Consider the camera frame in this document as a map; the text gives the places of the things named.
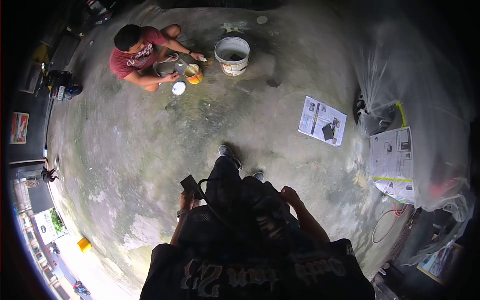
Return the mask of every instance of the yellow tape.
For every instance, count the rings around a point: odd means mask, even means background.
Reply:
[[[407,121],[405,121],[405,116],[403,114],[402,104],[400,102],[397,102],[396,107],[400,110],[400,115],[402,116],[402,127],[400,127],[400,128],[404,128],[404,127],[407,126]]]
[[[406,181],[406,182],[413,182],[412,179],[403,179],[403,178],[388,178],[388,177],[376,177],[372,176],[373,179],[379,179],[379,180],[391,180],[391,181]]]

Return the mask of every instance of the white bucket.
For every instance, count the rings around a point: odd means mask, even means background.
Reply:
[[[232,55],[240,56],[242,59],[233,61]],[[220,62],[222,71],[226,75],[241,75],[247,69],[250,60],[250,46],[242,38],[226,37],[215,45],[215,58]]]

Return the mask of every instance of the yellow paint can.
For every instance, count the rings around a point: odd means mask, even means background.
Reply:
[[[187,78],[189,83],[197,84],[204,78],[204,73],[197,64],[191,63],[185,71],[183,71],[183,76]]]

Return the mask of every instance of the poster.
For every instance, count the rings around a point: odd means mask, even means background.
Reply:
[[[27,126],[29,114],[14,112],[12,116],[11,144],[25,144],[27,142]]]
[[[55,230],[50,210],[52,208],[34,215],[36,226],[45,245],[64,235],[64,233]]]
[[[417,265],[417,269],[436,282],[443,284],[451,275],[451,271],[456,265],[462,249],[462,246],[453,243],[449,247],[445,247],[429,255]]]
[[[332,146],[340,147],[346,121],[346,114],[339,112],[325,103],[306,96],[300,119],[299,132],[324,141]],[[322,128],[328,124],[333,125],[333,139],[325,140]]]

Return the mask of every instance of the stained concrete floor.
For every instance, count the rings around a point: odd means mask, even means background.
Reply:
[[[266,24],[256,22],[262,15]],[[132,23],[177,23],[178,40],[207,57],[223,37],[240,36],[250,43],[252,59],[234,78],[218,62],[205,68],[203,81],[187,83],[181,96],[171,93],[172,83],[146,92],[108,67],[114,35]],[[322,4],[163,11],[146,2],[83,38],[68,68],[84,91],[56,102],[49,124],[51,159],[60,159],[55,203],[69,230],[92,242],[129,293],[139,294],[152,248],[170,240],[179,182],[188,174],[206,178],[222,143],[234,145],[245,165],[241,175],[263,170],[278,189],[296,189],[330,238],[350,239],[364,274],[374,276],[403,222],[372,244],[373,228],[391,202],[368,184],[369,140],[353,121],[358,83],[342,25],[338,10]],[[173,63],[161,70],[171,72]],[[341,147],[297,131],[306,95],[347,114]]]

